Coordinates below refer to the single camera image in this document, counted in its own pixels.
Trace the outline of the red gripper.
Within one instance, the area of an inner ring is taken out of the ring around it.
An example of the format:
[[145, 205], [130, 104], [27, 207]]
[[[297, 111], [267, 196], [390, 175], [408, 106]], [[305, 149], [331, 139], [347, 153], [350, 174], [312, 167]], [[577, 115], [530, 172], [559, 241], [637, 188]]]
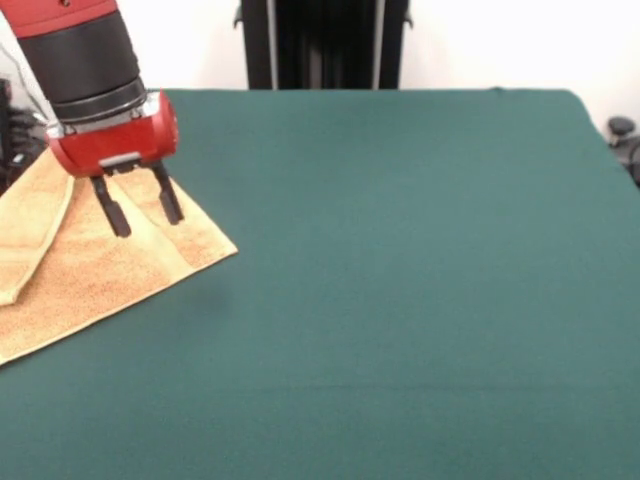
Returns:
[[[117, 237], [128, 237], [131, 228], [120, 205], [111, 198], [102, 175], [145, 165], [176, 152], [179, 133], [175, 110], [163, 91], [147, 94], [138, 107], [96, 122], [50, 124], [46, 138], [62, 168], [76, 178], [91, 177], [96, 198]], [[170, 224], [184, 215], [171, 178], [162, 162], [151, 165], [159, 186], [159, 200]]]

